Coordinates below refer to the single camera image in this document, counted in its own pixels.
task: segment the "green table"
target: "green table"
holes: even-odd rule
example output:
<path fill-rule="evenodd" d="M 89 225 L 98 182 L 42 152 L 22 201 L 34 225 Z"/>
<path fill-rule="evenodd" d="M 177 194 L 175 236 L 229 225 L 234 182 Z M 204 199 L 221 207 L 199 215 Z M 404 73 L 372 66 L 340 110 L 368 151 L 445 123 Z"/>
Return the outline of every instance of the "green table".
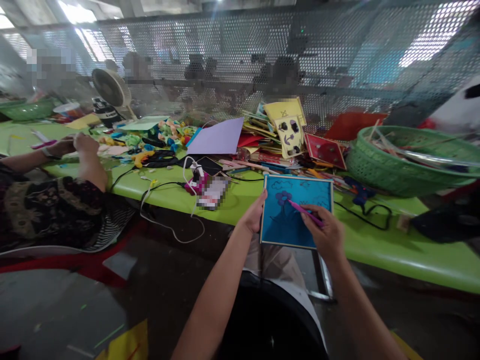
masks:
<path fill-rule="evenodd" d="M 30 133 L 30 128 L 41 131 L 49 139 L 59 139 L 75 132 L 63 125 L 0 123 L 0 154 L 7 153 L 10 135 L 23 138 L 10 138 L 10 155 L 31 151 L 30 145 L 39 141 Z M 184 151 L 177 153 L 178 158 L 184 155 Z M 105 168 L 110 169 L 115 165 L 117 163 L 112 160 L 105 164 Z M 111 171 L 108 171 L 110 181 L 115 180 L 129 168 L 129 166 L 113 167 Z M 45 166 L 44 169 L 56 177 L 75 177 L 78 163 L 67 163 L 63 167 L 60 167 L 58 163 L 52 163 Z M 245 179 L 261 177 L 260 174 L 253 171 L 246 171 L 242 174 Z M 141 175 L 157 179 L 158 184 L 184 181 L 182 169 L 179 166 L 174 166 L 172 170 L 155 169 L 152 173 L 145 169 L 140 173 L 125 175 L 115 185 L 113 193 L 139 200 L 150 184 L 149 181 L 140 179 Z M 185 175 L 188 178 L 191 175 L 190 170 L 187 170 Z M 197 209 L 195 213 L 209 220 L 235 225 L 244 211 L 260 194 L 262 188 L 262 181 L 233 183 L 224 203 L 218 210 Z M 384 197 L 384 199 L 394 207 L 405 209 L 413 214 L 421 214 L 427 210 L 416 198 Z M 335 200 L 358 211 L 358 208 L 352 204 L 352 198 L 348 195 L 336 192 Z M 166 185 L 152 192 L 147 203 L 191 213 L 195 199 L 177 185 Z M 395 209 L 393 209 L 394 217 L 390 222 L 391 229 L 389 231 L 381 231 L 368 225 L 340 206 L 335 206 L 334 213 L 346 228 L 345 252 L 349 259 L 410 278 L 480 294 L 480 259 L 463 242 L 438 244 L 422 236 L 413 228 L 410 229 L 409 234 L 405 234 L 396 229 L 399 212 Z M 382 220 L 384 220 L 383 216 L 377 214 L 373 221 L 381 224 Z"/>

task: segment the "white fan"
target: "white fan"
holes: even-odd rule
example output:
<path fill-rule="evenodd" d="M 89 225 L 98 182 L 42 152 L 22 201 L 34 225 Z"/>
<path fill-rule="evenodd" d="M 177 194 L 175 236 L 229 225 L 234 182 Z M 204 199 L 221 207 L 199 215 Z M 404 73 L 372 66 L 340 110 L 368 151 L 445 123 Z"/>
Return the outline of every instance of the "white fan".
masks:
<path fill-rule="evenodd" d="M 132 94 L 125 81 L 115 71 L 96 68 L 91 72 L 93 86 L 98 94 L 113 107 L 126 107 L 133 120 L 137 120 L 130 103 Z"/>

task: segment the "floor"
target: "floor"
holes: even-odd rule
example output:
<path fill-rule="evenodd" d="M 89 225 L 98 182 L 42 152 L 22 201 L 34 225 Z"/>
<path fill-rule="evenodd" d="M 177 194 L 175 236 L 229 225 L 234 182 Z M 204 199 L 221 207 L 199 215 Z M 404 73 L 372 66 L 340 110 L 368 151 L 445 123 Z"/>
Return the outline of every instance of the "floor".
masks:
<path fill-rule="evenodd" d="M 164 223 L 184 224 L 179 237 L 198 231 L 188 226 L 186 214 L 158 210 L 156 215 Z M 108 341 L 98 343 L 112 331 L 148 319 L 150 358 L 168 359 L 232 229 L 213 221 L 205 221 L 205 227 L 201 239 L 186 245 L 153 224 L 137 233 L 109 263 L 128 278 L 125 288 L 109 288 L 67 270 L 0 274 L 0 351 L 20 344 L 20 359 L 94 359 L 108 346 Z M 311 253 L 299 250 L 295 256 L 308 288 L 317 291 Z M 478 298 L 352 266 L 387 326 L 423 359 L 480 358 Z M 314 306 L 330 358 L 355 359 L 338 307 L 320 301 Z"/>

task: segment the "hand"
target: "hand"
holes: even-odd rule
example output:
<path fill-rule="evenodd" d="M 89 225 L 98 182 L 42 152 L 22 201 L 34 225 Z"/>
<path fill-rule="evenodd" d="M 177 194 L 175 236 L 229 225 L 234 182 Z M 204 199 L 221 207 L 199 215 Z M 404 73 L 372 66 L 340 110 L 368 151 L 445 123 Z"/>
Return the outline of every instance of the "hand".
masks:
<path fill-rule="evenodd" d="M 238 220 L 237 226 L 243 226 L 252 234 L 260 231 L 260 218 L 264 212 L 264 203 L 267 199 L 267 189 L 263 189 L 260 196 L 253 202 L 243 216 Z"/>
<path fill-rule="evenodd" d="M 323 221 L 324 226 L 319 228 L 309 216 L 304 213 L 301 214 L 301 218 L 310 230 L 316 248 L 325 262 L 335 261 L 345 256 L 344 225 L 324 207 L 316 205 L 301 205 L 301 207 L 310 210 L 312 215 Z"/>
<path fill-rule="evenodd" d="M 59 158 L 63 155 L 73 153 L 75 151 L 74 137 L 72 135 L 65 136 L 53 145 L 47 146 L 47 149 L 50 154 Z"/>
<path fill-rule="evenodd" d="M 79 132 L 73 139 L 73 146 L 79 153 L 93 153 L 97 154 L 99 151 L 99 143 L 92 137 Z"/>

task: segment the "white cable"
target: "white cable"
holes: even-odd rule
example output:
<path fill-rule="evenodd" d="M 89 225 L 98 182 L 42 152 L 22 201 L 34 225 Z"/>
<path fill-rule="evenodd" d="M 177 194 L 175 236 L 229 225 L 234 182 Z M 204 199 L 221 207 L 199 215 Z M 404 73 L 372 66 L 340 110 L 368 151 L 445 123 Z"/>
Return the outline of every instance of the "white cable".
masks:
<path fill-rule="evenodd" d="M 164 228 L 167 228 L 167 229 L 170 229 L 172 234 L 173 234 L 173 237 L 175 238 L 175 240 L 177 240 L 180 244 L 188 244 L 188 243 L 193 243 L 195 240 L 198 240 L 200 239 L 204 234 L 205 234 L 205 225 L 204 223 L 202 222 L 202 220 L 200 220 L 199 217 L 194 217 L 194 212 L 197 208 L 197 199 L 198 199 L 198 194 L 197 192 L 195 191 L 195 189 L 190 185 L 190 183 L 187 181 L 187 178 L 185 177 L 185 167 L 187 165 L 187 159 L 190 158 L 193 163 L 192 164 L 195 164 L 195 165 L 198 165 L 197 162 L 191 157 L 191 156 L 187 156 L 185 158 L 185 161 L 183 162 L 183 179 L 185 180 L 185 182 L 188 184 L 188 186 L 190 187 L 190 189 L 193 191 L 193 193 L 195 194 L 195 205 L 193 207 L 193 211 L 191 212 L 190 214 L 190 218 L 191 219 L 195 219 L 195 220 L 198 220 L 201 224 L 201 227 L 202 227 L 202 231 L 201 231 L 201 234 L 199 236 L 197 236 L 196 238 L 194 238 L 193 240 L 189 240 L 189 241 L 181 241 L 178 237 L 177 237 L 177 234 L 175 233 L 175 230 L 173 228 L 171 228 L 170 226 L 167 226 L 167 225 L 164 225 L 158 221 L 154 221 L 152 219 L 150 219 L 149 217 L 146 217 L 143 213 L 142 213 L 142 208 L 144 206 L 144 203 L 145 201 L 147 200 L 147 198 L 149 197 L 150 195 L 150 190 L 152 189 L 152 182 L 153 180 L 150 180 L 148 177 L 146 176 L 141 176 L 142 179 L 144 180 L 150 180 L 150 185 L 148 186 L 148 190 L 145 194 L 145 196 L 143 197 L 143 200 L 141 201 L 141 204 L 140 204 L 140 216 L 142 218 L 144 218 L 145 220 L 148 220 L 149 222 L 151 223 L 154 223 L 154 224 L 157 224 L 157 225 L 160 225 L 161 227 L 164 227 Z"/>

